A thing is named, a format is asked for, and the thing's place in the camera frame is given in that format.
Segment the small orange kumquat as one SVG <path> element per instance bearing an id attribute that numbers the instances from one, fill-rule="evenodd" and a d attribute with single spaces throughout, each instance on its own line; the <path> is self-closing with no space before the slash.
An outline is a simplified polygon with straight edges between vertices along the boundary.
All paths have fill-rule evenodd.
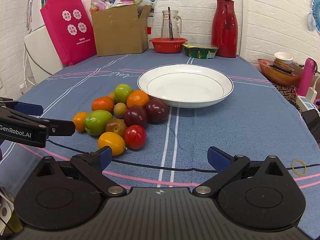
<path id="1" fill-rule="evenodd" d="M 73 117 L 73 123 L 75 124 L 75 129 L 78 132 L 85 131 L 85 119 L 88 116 L 86 112 L 79 112 Z"/>

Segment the yellow orange fruit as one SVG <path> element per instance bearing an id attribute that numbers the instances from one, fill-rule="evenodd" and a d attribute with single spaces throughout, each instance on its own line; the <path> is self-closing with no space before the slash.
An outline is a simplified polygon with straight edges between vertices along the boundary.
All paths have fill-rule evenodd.
<path id="1" fill-rule="evenodd" d="M 112 150 L 113 156 L 121 155 L 126 150 L 124 139 L 113 132 L 105 132 L 98 139 L 98 147 L 103 148 L 109 146 Z"/>

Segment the large green apple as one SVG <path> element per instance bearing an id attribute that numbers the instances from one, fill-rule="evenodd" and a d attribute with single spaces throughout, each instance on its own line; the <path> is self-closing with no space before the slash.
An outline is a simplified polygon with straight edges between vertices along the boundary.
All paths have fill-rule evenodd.
<path id="1" fill-rule="evenodd" d="M 85 118 L 85 131 L 92 136 L 100 136 L 105 132 L 106 124 L 112 118 L 113 115 L 109 111 L 92 111 Z"/>

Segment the brownish plum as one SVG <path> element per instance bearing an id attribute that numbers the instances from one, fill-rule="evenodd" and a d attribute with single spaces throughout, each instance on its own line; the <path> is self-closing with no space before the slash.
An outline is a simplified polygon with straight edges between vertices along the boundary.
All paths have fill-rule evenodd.
<path id="1" fill-rule="evenodd" d="M 122 138 L 124 137 L 126 129 L 127 129 L 126 124 L 120 119 L 111 119 L 107 122 L 105 126 L 106 132 L 116 133 Z"/>

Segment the red cherry tomato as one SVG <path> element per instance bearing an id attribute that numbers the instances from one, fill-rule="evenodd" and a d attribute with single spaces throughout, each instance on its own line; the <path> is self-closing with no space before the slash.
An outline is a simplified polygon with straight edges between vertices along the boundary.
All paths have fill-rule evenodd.
<path id="1" fill-rule="evenodd" d="M 143 148 L 146 143 L 146 139 L 146 130 L 139 125 L 132 125 L 128 127 L 124 134 L 126 145 L 132 150 L 139 150 Z"/>

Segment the orange tangerine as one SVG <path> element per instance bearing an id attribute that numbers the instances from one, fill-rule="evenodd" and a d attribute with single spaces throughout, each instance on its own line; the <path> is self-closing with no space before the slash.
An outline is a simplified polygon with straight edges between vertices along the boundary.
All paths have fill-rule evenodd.
<path id="1" fill-rule="evenodd" d="M 114 109 L 114 101 L 109 96 L 97 98 L 92 102 L 91 109 L 92 111 L 104 110 L 112 113 Z"/>
<path id="2" fill-rule="evenodd" d="M 135 90 L 128 96 L 126 105 L 128 108 L 134 106 L 144 107 L 149 101 L 150 98 L 148 94 L 142 90 Z"/>

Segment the brown longan front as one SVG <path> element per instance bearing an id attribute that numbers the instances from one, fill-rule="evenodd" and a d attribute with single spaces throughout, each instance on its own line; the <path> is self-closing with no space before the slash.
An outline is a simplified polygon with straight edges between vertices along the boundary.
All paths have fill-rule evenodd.
<path id="1" fill-rule="evenodd" d="M 122 119 L 127 109 L 128 107 L 125 103 L 123 102 L 117 103 L 113 109 L 114 116 L 118 119 Z"/>

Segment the brown longan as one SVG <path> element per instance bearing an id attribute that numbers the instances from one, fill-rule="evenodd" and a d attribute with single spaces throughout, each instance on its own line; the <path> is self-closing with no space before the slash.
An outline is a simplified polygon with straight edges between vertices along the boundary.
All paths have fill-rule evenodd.
<path id="1" fill-rule="evenodd" d="M 117 100 L 116 100 L 116 96 L 115 96 L 115 92 L 112 91 L 108 94 L 108 97 L 111 98 L 113 100 L 113 103 L 116 104 Z"/>
<path id="2" fill-rule="evenodd" d="M 118 119 L 122 119 L 127 109 L 128 107 L 125 103 L 123 102 L 117 103 L 113 109 L 114 116 Z"/>

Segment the dark plum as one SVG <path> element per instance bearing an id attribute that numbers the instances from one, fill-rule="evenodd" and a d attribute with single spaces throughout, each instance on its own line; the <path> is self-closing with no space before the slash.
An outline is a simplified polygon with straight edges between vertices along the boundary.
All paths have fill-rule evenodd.
<path id="1" fill-rule="evenodd" d="M 130 127 L 132 125 L 146 127 L 146 125 L 148 124 L 146 111 L 143 107 L 139 106 L 130 107 L 125 112 L 123 120 L 127 127 Z"/>
<path id="2" fill-rule="evenodd" d="M 144 107 L 148 121 L 151 123 L 160 123 L 169 116 L 168 106 L 160 99 L 151 99 Z"/>

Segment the small green apple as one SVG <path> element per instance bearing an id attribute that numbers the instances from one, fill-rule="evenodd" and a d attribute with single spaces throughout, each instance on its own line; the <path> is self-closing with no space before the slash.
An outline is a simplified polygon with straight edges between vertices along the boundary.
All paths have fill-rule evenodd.
<path id="1" fill-rule="evenodd" d="M 133 92 L 133 89 L 124 83 L 117 85 L 114 89 L 114 94 L 117 102 L 126 103 L 127 98 Z"/>

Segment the brown longan back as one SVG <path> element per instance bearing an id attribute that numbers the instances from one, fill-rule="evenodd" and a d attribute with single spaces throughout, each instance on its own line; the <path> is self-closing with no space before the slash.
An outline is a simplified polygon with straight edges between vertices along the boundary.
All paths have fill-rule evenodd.
<path id="1" fill-rule="evenodd" d="M 112 91 L 108 94 L 108 97 L 111 98 L 113 100 L 113 103 L 116 104 L 117 100 L 116 100 L 116 96 L 115 96 L 115 92 Z"/>

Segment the white appliance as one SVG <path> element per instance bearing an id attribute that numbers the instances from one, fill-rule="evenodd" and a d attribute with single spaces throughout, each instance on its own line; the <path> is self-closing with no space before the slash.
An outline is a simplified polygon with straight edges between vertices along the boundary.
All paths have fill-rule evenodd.
<path id="1" fill-rule="evenodd" d="M 24 49 L 32 76 L 27 80 L 38 84 L 63 69 L 59 56 L 49 37 L 40 10 L 48 0 L 28 0 Z"/>

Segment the brown cardboard box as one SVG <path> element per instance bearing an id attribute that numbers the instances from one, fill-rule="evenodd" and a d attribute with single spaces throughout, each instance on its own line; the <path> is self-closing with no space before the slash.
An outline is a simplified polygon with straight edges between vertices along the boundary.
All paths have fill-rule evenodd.
<path id="1" fill-rule="evenodd" d="M 135 5 L 124 5 L 91 13 L 98 56 L 140 54 L 149 47 L 148 16 L 152 6 L 141 13 Z"/>

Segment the white paper cup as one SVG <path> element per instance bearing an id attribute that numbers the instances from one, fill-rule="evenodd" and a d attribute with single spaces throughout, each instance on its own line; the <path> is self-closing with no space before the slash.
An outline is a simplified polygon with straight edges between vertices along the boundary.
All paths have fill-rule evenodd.
<path id="1" fill-rule="evenodd" d="M 292 66 L 293 64 L 293 56 L 286 52 L 276 52 L 274 54 L 275 60 L 286 64 L 288 66 Z"/>

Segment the black straw in pitcher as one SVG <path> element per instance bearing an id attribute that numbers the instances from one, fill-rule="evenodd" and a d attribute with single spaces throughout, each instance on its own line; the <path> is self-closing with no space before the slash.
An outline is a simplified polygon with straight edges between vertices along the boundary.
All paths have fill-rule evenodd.
<path id="1" fill-rule="evenodd" d="M 171 10 L 170 7 L 168 7 L 168 20 L 169 20 L 169 40 L 174 40 L 173 30 L 172 30 L 172 21 L 171 21 Z"/>

